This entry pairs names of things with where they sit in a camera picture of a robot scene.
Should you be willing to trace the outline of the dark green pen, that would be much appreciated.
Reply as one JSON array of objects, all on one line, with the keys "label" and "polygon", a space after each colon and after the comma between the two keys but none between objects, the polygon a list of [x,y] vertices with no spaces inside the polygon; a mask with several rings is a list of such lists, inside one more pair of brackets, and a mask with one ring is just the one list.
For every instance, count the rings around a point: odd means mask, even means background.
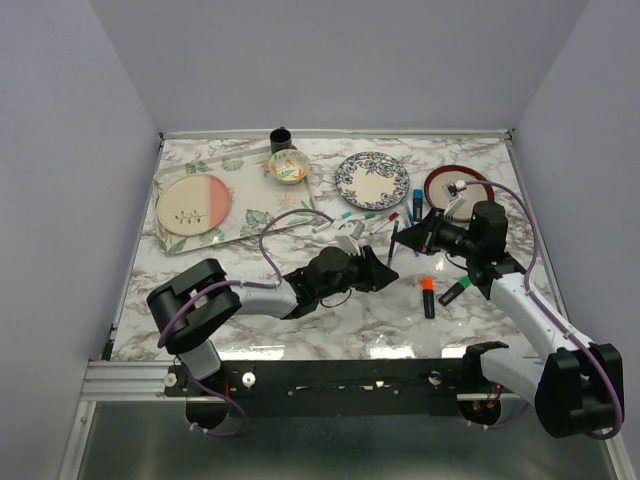
[{"label": "dark green pen", "polygon": [[394,250],[395,250],[395,235],[398,232],[399,229],[399,220],[395,219],[394,220],[394,225],[393,225],[393,230],[392,230],[392,234],[390,237],[390,244],[389,244],[389,249],[388,249],[388,254],[387,254],[387,260],[386,260],[386,266],[388,268],[391,268],[392,265],[392,261],[393,261],[393,256],[394,256]]}]

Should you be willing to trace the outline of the orange black highlighter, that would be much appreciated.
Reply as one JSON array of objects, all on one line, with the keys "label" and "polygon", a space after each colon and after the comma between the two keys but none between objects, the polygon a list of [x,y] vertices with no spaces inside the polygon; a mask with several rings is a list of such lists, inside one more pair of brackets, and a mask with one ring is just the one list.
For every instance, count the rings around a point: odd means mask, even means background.
[{"label": "orange black highlighter", "polygon": [[435,297],[434,297],[434,285],[431,277],[423,277],[422,282],[422,297],[424,316],[426,319],[435,318]]}]

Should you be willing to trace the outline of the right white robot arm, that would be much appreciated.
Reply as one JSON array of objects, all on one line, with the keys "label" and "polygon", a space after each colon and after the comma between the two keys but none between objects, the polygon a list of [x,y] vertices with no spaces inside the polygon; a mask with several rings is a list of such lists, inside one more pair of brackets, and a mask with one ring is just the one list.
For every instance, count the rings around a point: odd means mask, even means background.
[{"label": "right white robot arm", "polygon": [[493,383],[506,387],[534,407],[554,438],[616,436],[624,421],[621,354],[611,344],[594,343],[538,294],[529,272],[507,252],[507,232],[504,208],[482,201],[466,228],[433,209],[393,239],[422,254],[462,257],[472,285],[515,323],[540,358],[516,358],[499,342],[474,345],[459,370],[467,389],[480,392]]}]

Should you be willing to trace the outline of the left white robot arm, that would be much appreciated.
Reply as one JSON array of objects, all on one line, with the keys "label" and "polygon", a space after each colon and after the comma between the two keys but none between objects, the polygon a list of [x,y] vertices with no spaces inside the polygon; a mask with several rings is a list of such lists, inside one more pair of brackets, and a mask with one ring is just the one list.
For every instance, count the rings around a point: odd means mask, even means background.
[{"label": "left white robot arm", "polygon": [[298,319],[328,297],[378,292],[398,279],[369,246],[357,255],[326,247],[271,283],[231,278],[218,260],[206,259],[152,290],[146,303],[160,332],[159,346],[186,366],[187,382],[197,393],[209,395],[220,387],[223,369],[211,336],[232,316]]}]

